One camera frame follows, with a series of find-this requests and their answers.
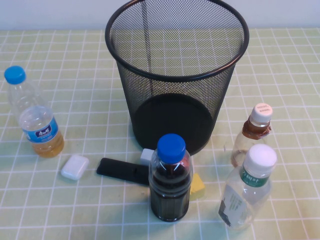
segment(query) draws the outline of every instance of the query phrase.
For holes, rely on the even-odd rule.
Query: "small bottle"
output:
[[[58,129],[52,109],[40,92],[26,80],[20,66],[11,66],[4,72],[9,83],[8,101],[17,122],[32,142],[33,150],[43,158],[52,158],[64,148],[64,137]]]
[[[242,132],[236,136],[231,155],[231,164],[234,167],[241,166],[246,154],[255,144],[266,144],[270,131],[270,120],[272,107],[266,103],[259,103],[254,106],[248,120],[243,124]]]
[[[193,177],[186,143],[177,134],[162,136],[149,165],[151,209],[165,222],[175,222],[188,211]]]
[[[229,174],[218,213],[231,229],[244,229],[252,223],[270,195],[269,176],[276,162],[277,154],[270,146],[256,144],[243,165]]]

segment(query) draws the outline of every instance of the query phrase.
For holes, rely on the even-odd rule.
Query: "blue bottle cap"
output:
[[[20,66],[11,66],[5,70],[4,77],[9,84],[16,85],[26,79],[26,73]]]
[[[157,153],[166,164],[176,164],[185,156],[185,140],[174,133],[166,134],[158,141]]]

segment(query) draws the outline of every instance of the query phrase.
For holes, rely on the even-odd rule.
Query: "green checkered tablecloth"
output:
[[[250,29],[207,146],[193,156],[206,192],[176,223],[158,220],[149,189],[95,173],[102,157],[137,163],[117,65],[102,30],[0,31],[0,75],[26,69],[65,138],[52,159],[37,157],[7,104],[0,80],[1,240],[320,239],[320,30]],[[217,207],[233,169],[230,153],[256,103],[273,107],[268,143],[278,155],[273,190],[254,224],[225,228]],[[90,160],[74,182],[59,171],[71,154]]]

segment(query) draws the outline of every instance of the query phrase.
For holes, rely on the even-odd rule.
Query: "white wall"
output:
[[[249,27],[319,27],[320,0],[225,0]],[[104,29],[128,0],[2,0],[0,30]]]

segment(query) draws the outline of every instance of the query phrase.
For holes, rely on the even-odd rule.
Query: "black mesh trash can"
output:
[[[110,18],[105,42],[139,144],[155,149],[176,133],[201,150],[249,43],[241,15],[220,0],[133,0]]]

